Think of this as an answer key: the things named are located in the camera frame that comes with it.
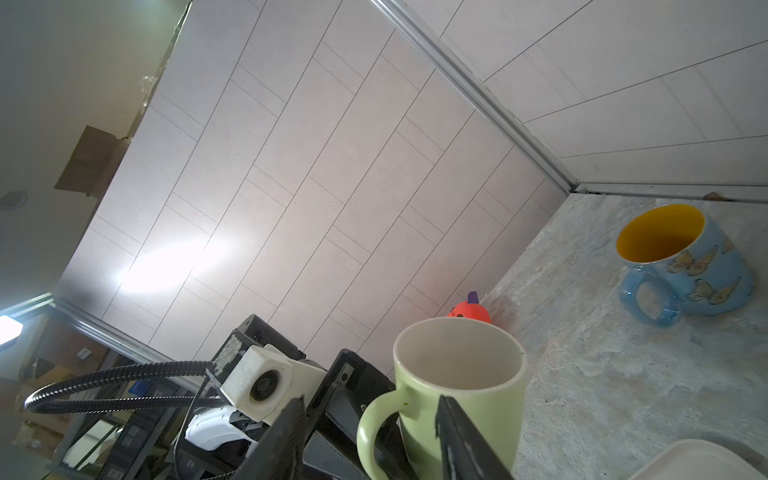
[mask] orange pumpkin toy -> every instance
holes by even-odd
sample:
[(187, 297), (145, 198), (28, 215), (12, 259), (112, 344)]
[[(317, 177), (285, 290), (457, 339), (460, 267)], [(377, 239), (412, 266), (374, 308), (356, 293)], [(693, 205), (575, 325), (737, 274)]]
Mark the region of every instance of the orange pumpkin toy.
[(488, 314), (488, 311), (483, 305), (480, 305), (480, 302), (478, 301), (477, 292), (469, 292), (467, 300), (467, 302), (461, 302), (459, 305), (454, 306), (448, 316), (465, 316), (467, 318), (480, 320), (481, 322), (491, 322), (491, 316)]

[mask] camera lens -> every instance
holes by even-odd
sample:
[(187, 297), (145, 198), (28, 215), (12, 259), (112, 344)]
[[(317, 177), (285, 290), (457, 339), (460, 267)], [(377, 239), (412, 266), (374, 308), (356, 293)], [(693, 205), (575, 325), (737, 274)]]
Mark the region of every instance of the camera lens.
[(253, 388), (250, 390), (250, 396), (259, 402), (268, 399), (275, 393), (279, 381), (280, 376), (277, 374), (277, 370), (270, 370), (262, 373), (253, 384)]

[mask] green mug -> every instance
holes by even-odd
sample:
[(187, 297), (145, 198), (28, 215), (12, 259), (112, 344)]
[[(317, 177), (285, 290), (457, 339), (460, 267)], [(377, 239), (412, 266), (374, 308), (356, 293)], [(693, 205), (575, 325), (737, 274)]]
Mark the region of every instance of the green mug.
[(435, 415), (440, 395), (455, 398), (504, 466), (511, 470), (523, 418), (525, 352), (509, 333), (463, 317), (423, 320), (395, 340), (395, 387), (373, 400), (357, 429), (357, 453), (372, 480), (386, 480), (373, 444), (400, 414), (408, 458), (422, 480), (442, 478)]

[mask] white plate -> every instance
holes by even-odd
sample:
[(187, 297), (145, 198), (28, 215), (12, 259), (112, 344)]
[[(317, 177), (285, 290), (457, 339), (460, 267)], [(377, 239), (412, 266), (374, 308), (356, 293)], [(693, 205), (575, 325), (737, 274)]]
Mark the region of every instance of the white plate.
[(680, 440), (630, 480), (766, 480), (729, 449), (704, 440)]

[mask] tiled wall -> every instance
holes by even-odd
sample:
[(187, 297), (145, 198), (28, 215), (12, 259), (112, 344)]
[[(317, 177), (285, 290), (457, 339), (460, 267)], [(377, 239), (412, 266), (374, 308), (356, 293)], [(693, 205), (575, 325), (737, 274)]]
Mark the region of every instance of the tiled wall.
[(564, 199), (369, 0), (195, 0), (56, 293), (175, 359), (256, 313), (389, 372)]
[(768, 3), (406, 3), (580, 181), (768, 183)]

